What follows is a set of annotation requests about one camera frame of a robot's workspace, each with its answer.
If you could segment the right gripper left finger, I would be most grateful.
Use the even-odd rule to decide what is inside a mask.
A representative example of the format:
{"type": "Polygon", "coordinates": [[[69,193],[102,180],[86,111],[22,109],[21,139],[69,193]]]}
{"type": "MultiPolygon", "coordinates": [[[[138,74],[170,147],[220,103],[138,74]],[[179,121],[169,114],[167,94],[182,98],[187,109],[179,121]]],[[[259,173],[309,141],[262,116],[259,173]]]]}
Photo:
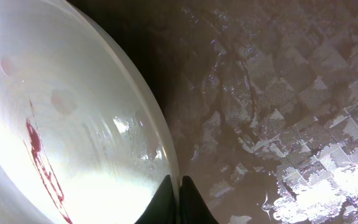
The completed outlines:
{"type": "Polygon", "coordinates": [[[175,224],[176,203],[170,175],[166,175],[135,224],[175,224]]]}

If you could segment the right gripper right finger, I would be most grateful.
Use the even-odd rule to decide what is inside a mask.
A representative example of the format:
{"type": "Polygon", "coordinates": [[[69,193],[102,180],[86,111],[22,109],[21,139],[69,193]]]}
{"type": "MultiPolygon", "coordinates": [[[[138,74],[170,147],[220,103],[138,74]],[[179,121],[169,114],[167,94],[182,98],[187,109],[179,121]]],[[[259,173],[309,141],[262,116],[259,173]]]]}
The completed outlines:
{"type": "Polygon", "coordinates": [[[190,176],[183,176],[180,187],[181,224],[218,224],[190,176]]]}

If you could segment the pale green plate stained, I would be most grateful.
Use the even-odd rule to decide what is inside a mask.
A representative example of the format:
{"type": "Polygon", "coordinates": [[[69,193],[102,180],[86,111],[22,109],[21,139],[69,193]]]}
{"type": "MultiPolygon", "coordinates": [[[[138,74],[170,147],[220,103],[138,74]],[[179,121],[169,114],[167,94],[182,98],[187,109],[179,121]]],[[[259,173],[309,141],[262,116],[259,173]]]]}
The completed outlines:
{"type": "Polygon", "coordinates": [[[67,1],[0,0],[0,223],[135,223],[178,164],[149,86],[67,1]]]}

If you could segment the large brown serving tray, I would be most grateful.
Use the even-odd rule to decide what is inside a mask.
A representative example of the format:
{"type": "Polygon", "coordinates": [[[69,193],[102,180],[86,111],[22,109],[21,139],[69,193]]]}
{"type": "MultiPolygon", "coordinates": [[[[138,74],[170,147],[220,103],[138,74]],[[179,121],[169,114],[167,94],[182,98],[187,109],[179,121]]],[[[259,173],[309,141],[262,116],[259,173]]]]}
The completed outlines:
{"type": "Polygon", "coordinates": [[[358,0],[75,1],[219,223],[358,223],[358,0]]]}

